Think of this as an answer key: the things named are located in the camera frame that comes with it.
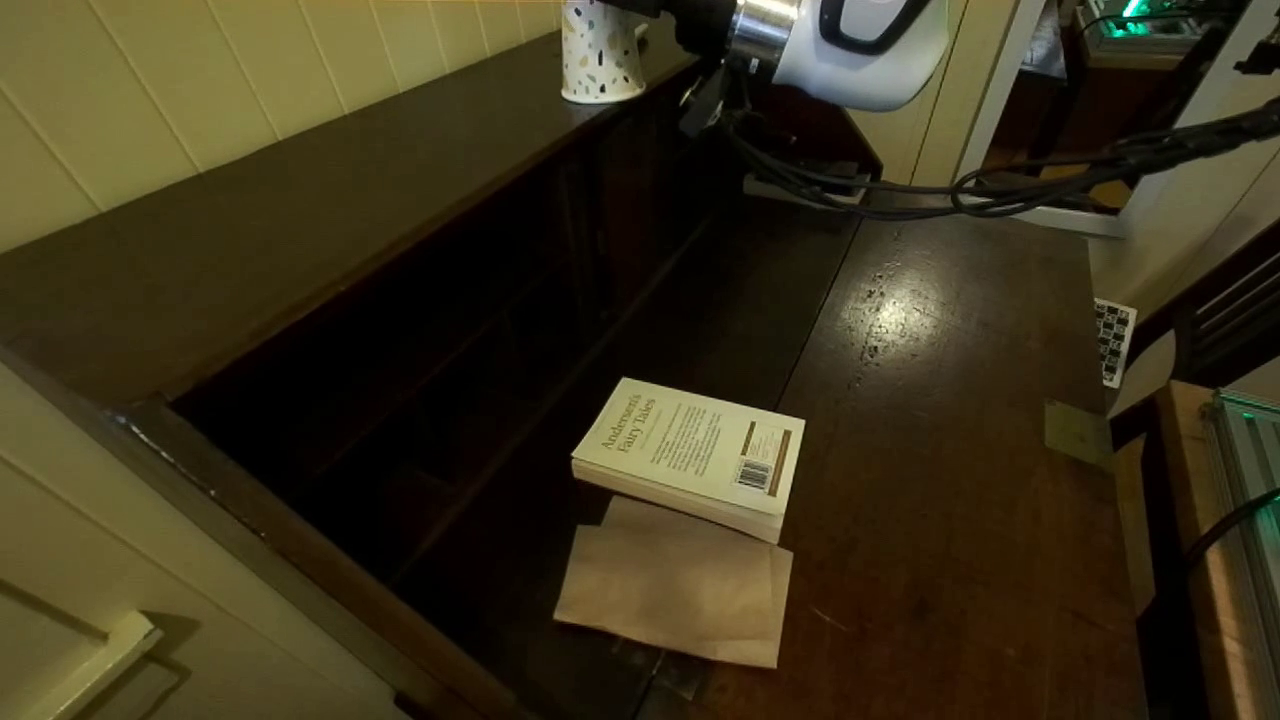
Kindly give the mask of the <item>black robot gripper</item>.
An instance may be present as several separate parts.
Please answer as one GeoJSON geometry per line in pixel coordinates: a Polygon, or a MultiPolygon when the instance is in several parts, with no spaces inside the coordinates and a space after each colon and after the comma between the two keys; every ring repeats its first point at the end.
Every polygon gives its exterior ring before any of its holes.
{"type": "Polygon", "coordinates": [[[727,47],[727,29],[735,0],[611,0],[635,14],[672,14],[675,43],[694,57],[718,57],[727,47]]]}

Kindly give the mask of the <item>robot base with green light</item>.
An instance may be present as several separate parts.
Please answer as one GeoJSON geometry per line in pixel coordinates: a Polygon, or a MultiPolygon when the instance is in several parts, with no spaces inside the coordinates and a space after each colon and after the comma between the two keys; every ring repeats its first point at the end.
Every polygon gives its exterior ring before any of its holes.
{"type": "Polygon", "coordinates": [[[1211,542],[1235,720],[1280,720],[1280,406],[1211,400],[1224,510],[1211,542]]]}

